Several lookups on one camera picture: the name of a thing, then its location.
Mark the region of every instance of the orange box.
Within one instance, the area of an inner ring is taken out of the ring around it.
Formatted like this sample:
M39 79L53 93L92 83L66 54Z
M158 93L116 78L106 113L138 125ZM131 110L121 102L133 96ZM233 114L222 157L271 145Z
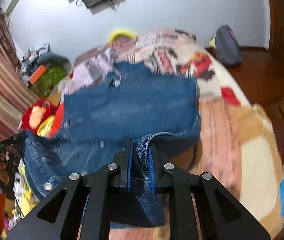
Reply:
M34 85L39 78L43 75L43 73L46 71L46 67L44 65L40 65L38 69L32 74L29 82Z

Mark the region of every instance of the person's hand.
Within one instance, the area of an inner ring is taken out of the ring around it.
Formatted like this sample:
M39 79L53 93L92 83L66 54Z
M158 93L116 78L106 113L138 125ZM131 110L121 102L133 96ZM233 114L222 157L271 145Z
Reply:
M5 163L3 162L4 161L4 156L1 154L0 156L0 180L3 181L3 183L5 185L8 185L9 184L9 176L8 176L8 173L7 171L5 170Z

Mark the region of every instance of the curtain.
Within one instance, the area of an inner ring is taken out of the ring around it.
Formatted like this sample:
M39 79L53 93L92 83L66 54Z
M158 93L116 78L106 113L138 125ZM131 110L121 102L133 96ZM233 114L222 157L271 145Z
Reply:
M38 98L16 73L19 64L4 14L0 12L0 139L17 132L22 113Z

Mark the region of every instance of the triangular cutout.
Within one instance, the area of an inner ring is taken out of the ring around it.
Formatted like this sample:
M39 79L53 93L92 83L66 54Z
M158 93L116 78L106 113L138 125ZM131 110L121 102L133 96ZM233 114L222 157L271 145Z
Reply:
M57 220L63 200L66 196L66 189L61 190L54 198L51 199L37 214L39 219L45 220L51 224Z
M224 222L229 223L241 217L241 213L231 204L221 191L215 189L214 194L218 201Z

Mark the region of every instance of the cream patch on blanket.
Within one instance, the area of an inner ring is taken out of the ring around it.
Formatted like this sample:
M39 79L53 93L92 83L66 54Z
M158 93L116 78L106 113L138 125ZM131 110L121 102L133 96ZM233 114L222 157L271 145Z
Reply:
M257 219L269 214L278 188L268 141L255 137L242 144L242 188L240 202Z

